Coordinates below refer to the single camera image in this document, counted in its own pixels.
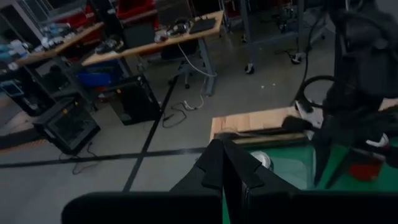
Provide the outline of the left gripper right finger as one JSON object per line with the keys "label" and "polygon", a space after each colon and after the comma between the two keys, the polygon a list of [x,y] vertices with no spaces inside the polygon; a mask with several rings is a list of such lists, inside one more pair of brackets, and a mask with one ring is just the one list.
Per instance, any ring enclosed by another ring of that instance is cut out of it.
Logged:
{"label": "left gripper right finger", "polygon": [[223,141],[224,151],[232,163],[239,179],[249,189],[262,189],[266,192],[296,192],[298,188],[288,183],[260,161],[232,141]]}

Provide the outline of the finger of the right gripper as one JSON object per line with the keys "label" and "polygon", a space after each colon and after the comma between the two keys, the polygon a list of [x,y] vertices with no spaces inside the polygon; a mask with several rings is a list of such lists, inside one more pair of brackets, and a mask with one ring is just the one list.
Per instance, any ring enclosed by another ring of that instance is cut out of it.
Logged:
{"label": "finger of the right gripper", "polygon": [[360,162],[363,159],[363,155],[353,148],[349,148],[348,152],[343,156],[341,162],[337,165],[336,169],[333,171],[331,177],[328,179],[325,188],[330,189],[339,178],[348,172],[351,165],[355,162]]}
{"label": "finger of the right gripper", "polygon": [[330,157],[330,138],[324,136],[321,132],[313,135],[313,147],[315,149],[315,177],[314,185],[317,186],[325,171],[326,165]]}

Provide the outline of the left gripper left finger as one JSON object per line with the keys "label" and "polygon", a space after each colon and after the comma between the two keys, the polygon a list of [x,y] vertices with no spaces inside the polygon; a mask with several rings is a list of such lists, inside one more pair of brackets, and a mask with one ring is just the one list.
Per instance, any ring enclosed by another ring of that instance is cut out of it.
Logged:
{"label": "left gripper left finger", "polygon": [[171,192],[204,192],[221,190],[223,186],[223,143],[214,139],[206,147],[190,171],[175,184]]}

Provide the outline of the red Coke can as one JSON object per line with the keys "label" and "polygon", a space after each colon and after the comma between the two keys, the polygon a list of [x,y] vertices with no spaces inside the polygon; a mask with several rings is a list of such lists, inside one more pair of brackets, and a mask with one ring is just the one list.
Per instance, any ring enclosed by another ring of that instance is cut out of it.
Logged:
{"label": "red Coke can", "polygon": [[357,180],[371,182],[378,178],[385,157],[369,150],[388,151],[389,138],[386,134],[383,134],[378,142],[366,140],[365,146],[368,148],[367,151],[364,149],[354,149],[355,152],[361,153],[366,157],[363,162],[354,162],[350,165],[349,174]]}

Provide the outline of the green table mat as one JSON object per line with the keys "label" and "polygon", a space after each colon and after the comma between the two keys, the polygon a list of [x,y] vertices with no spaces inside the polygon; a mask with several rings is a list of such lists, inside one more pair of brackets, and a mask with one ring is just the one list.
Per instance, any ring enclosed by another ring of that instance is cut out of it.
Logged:
{"label": "green table mat", "polygon": [[[243,147],[247,152],[280,147]],[[224,193],[232,224],[398,224],[398,167],[382,163],[376,180],[363,182],[346,172],[330,189],[326,183],[349,149],[335,146],[320,181],[308,190],[249,189],[224,151]]]}

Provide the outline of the green Sprite can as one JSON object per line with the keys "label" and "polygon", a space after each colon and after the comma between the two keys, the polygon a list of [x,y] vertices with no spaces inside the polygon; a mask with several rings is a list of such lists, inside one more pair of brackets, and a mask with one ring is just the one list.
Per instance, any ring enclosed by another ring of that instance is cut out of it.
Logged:
{"label": "green Sprite can", "polygon": [[262,151],[254,151],[251,153],[251,155],[255,157],[262,164],[262,166],[272,172],[274,171],[274,163],[267,153]]}

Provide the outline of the clear plastic bin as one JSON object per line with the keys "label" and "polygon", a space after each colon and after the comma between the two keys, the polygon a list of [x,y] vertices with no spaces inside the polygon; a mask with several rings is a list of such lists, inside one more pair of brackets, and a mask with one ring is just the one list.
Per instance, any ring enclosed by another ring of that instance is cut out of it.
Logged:
{"label": "clear plastic bin", "polygon": [[301,190],[313,188],[315,156],[312,147],[280,147],[255,151],[268,154],[274,163],[273,173],[280,178]]}

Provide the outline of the black office chair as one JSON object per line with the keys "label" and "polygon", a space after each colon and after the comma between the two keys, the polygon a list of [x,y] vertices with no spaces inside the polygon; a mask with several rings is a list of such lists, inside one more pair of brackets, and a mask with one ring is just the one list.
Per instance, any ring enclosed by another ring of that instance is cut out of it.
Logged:
{"label": "black office chair", "polygon": [[189,64],[188,59],[198,55],[198,40],[189,40],[179,44],[169,45],[162,49],[160,56],[162,60],[179,62],[178,71],[184,75],[185,88],[189,89],[189,77],[193,74],[193,67]]}

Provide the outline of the grey rolling cart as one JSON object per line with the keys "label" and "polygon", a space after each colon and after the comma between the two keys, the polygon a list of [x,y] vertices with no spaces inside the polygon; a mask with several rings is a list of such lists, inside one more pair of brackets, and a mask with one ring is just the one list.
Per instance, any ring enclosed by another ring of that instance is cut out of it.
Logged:
{"label": "grey rolling cart", "polygon": [[255,64],[255,56],[256,56],[256,49],[257,47],[260,46],[266,46],[266,45],[272,45],[272,44],[278,44],[281,43],[283,40],[287,39],[288,37],[295,37],[296,38],[296,44],[297,44],[297,52],[293,54],[293,59],[292,61],[294,64],[298,64],[301,62],[303,59],[303,56],[305,55],[304,51],[302,51],[302,48],[300,46],[300,41],[303,39],[304,35],[304,23],[303,23],[303,16],[304,16],[304,6],[305,6],[305,0],[297,0],[297,28],[296,31],[288,32],[283,35],[275,35],[270,38],[265,38],[262,37],[261,39],[257,41],[253,41],[251,37],[251,26],[249,23],[249,17],[248,17],[248,4],[246,0],[240,0],[240,11],[241,11],[241,18],[243,20],[243,26],[244,26],[244,36],[245,36],[245,49],[246,52],[249,55],[249,61],[247,65],[245,66],[245,73],[247,75],[252,75],[255,71],[254,64]]}

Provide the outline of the wooden top workbench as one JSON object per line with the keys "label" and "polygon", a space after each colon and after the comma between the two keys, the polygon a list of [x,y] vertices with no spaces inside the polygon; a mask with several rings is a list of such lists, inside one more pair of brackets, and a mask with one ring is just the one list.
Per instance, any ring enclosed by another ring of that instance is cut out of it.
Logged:
{"label": "wooden top workbench", "polygon": [[159,44],[152,43],[152,44],[147,44],[147,45],[143,45],[140,47],[130,48],[130,49],[122,51],[121,53],[110,52],[110,53],[106,53],[106,54],[102,54],[102,55],[93,54],[93,55],[89,56],[81,64],[83,66],[94,65],[94,64],[97,64],[100,62],[119,59],[119,58],[127,57],[130,55],[138,55],[140,53],[143,53],[143,52],[146,52],[149,50],[157,50],[161,47],[165,47],[168,45],[179,44],[182,42],[196,39],[199,43],[200,53],[201,53],[201,57],[205,63],[205,68],[209,74],[213,74],[215,72],[215,67],[213,66],[213,63],[211,62],[209,51],[208,51],[208,48],[207,48],[207,45],[205,42],[205,37],[208,37],[211,35],[218,35],[220,33],[221,25],[223,23],[223,16],[224,16],[224,10],[221,10],[221,11],[212,12],[209,14],[205,14],[204,16],[195,18],[196,20],[199,20],[199,19],[202,19],[205,17],[207,17],[208,19],[214,18],[216,22],[212,29],[205,30],[202,32],[197,32],[195,34],[184,34],[180,37],[171,38],[171,39],[168,39],[165,42],[161,42]]}
{"label": "wooden top workbench", "polygon": [[54,49],[45,51],[45,52],[37,52],[37,53],[32,53],[28,55],[25,58],[20,58],[15,61],[15,63],[21,67],[24,65],[29,65],[32,63],[39,62],[41,60],[45,59],[52,59],[55,56],[60,55],[65,49],[69,48],[73,44],[76,44],[81,41],[81,39],[84,39],[86,36],[90,35],[91,33],[101,30],[104,26],[103,22],[96,23],[92,25],[91,27],[81,31],[71,39],[66,40],[64,43],[56,46]]}

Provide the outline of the blue storage bin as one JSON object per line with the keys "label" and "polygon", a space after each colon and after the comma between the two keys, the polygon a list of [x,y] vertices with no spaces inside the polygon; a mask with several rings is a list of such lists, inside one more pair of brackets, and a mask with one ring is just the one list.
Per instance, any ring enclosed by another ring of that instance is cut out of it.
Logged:
{"label": "blue storage bin", "polygon": [[84,67],[77,78],[85,87],[109,86],[123,77],[123,70],[117,60],[97,63]]}

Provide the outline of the black keyboard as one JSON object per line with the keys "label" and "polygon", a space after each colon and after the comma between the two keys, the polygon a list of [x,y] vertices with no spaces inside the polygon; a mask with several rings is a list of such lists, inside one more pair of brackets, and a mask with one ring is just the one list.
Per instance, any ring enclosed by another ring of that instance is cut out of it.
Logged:
{"label": "black keyboard", "polygon": [[189,30],[189,34],[196,34],[214,28],[216,19],[199,19],[195,21]]}

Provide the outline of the red storage bin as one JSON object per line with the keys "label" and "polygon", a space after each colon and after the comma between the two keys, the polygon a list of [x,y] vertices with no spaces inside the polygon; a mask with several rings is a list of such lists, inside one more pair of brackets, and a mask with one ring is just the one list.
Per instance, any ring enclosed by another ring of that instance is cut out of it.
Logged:
{"label": "red storage bin", "polygon": [[155,9],[154,0],[118,0],[116,15],[120,20]]}

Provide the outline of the grey metal bracket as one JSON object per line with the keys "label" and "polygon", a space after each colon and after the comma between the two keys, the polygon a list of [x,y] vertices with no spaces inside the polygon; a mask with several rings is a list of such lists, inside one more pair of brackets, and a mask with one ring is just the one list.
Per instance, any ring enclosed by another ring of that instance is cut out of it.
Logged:
{"label": "grey metal bracket", "polygon": [[310,122],[315,129],[320,129],[323,122],[322,110],[319,108],[312,107],[312,110],[308,112],[306,107],[299,101],[295,101],[295,109],[299,116],[308,122]]}

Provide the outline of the black table frame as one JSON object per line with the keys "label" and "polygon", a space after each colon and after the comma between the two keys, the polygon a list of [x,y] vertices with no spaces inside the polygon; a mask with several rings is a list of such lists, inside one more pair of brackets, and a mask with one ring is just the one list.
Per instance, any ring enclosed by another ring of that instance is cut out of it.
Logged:
{"label": "black table frame", "polygon": [[243,147],[285,147],[301,146],[308,143],[304,133],[294,133],[282,128],[238,131],[236,128],[222,128],[213,131],[210,141],[214,139],[230,140]]}

